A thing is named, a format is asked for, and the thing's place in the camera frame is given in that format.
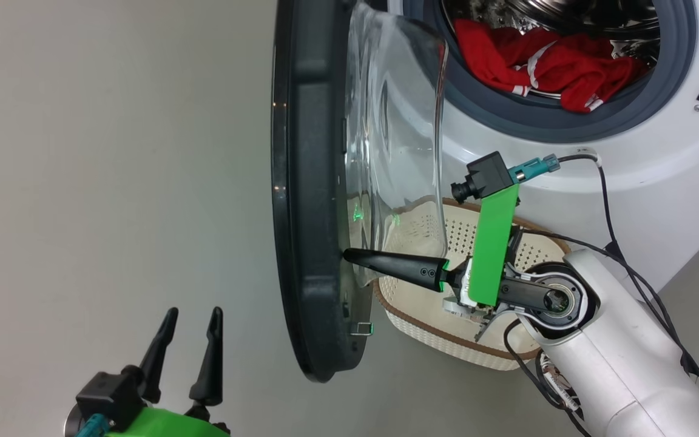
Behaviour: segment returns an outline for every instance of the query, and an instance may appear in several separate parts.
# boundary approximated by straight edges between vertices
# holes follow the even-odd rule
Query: white washing machine body
[[[401,14],[402,0],[391,0],[388,8]],[[486,127],[447,101],[443,193],[463,180],[466,163],[489,152],[501,152],[512,166],[591,147],[603,161],[613,225],[627,261],[655,288],[663,287],[699,250],[699,1],[694,8],[697,42],[685,80],[660,111],[619,135],[570,144],[529,141]],[[410,111],[408,119],[430,128],[425,114]],[[525,183],[521,200],[522,218],[599,246],[609,241],[598,174],[588,161],[563,164]],[[610,269],[632,287],[626,272],[616,265]]]

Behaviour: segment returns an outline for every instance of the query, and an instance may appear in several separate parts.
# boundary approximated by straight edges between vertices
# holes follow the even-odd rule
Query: red garment with white stripe
[[[646,72],[635,58],[611,58],[608,39],[560,36],[541,28],[524,35],[467,19],[454,23],[463,59],[482,83],[527,96],[530,88],[560,92],[566,110],[589,113]]]

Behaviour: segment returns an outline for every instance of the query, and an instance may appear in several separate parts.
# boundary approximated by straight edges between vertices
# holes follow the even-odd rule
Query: transparent door glass
[[[443,257],[447,236],[439,187],[446,42],[422,23],[360,2],[348,45],[350,245]],[[356,274],[361,285],[379,276],[364,268]]]

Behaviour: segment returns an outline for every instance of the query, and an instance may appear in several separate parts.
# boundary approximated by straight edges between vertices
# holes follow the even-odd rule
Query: white plastic basket
[[[427,234],[430,219],[419,217],[422,208],[413,208],[400,213],[400,224],[396,236],[399,242],[416,244],[422,235]],[[450,265],[458,265],[471,252],[479,218],[478,205],[458,205],[452,199],[444,199],[444,218],[447,224],[449,249],[447,259]],[[541,229],[530,222],[515,219],[517,225]],[[568,246],[540,235],[525,234],[516,257],[517,269],[524,271],[530,266],[545,261],[561,261],[569,252]],[[431,348],[450,354],[458,359],[495,370],[514,370],[519,365],[503,345],[503,331],[516,316],[507,314],[497,318],[482,335],[480,343],[474,341],[479,325],[466,318],[448,313],[442,309],[442,300],[451,294],[433,293],[425,288],[412,285],[394,277],[381,277],[372,282],[374,295],[385,307],[388,318],[401,332],[425,343]],[[533,359],[538,353],[538,345],[524,327],[516,327],[510,333],[510,345],[522,359]]]

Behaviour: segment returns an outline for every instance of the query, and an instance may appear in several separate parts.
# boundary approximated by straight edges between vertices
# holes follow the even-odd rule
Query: green bracket
[[[109,432],[106,437],[228,437],[228,434],[206,421],[160,408],[144,408],[125,432]]]
[[[508,235],[519,198],[519,184],[509,186],[482,199],[482,211],[476,227],[474,262],[468,283],[468,298],[494,307],[503,274]]]

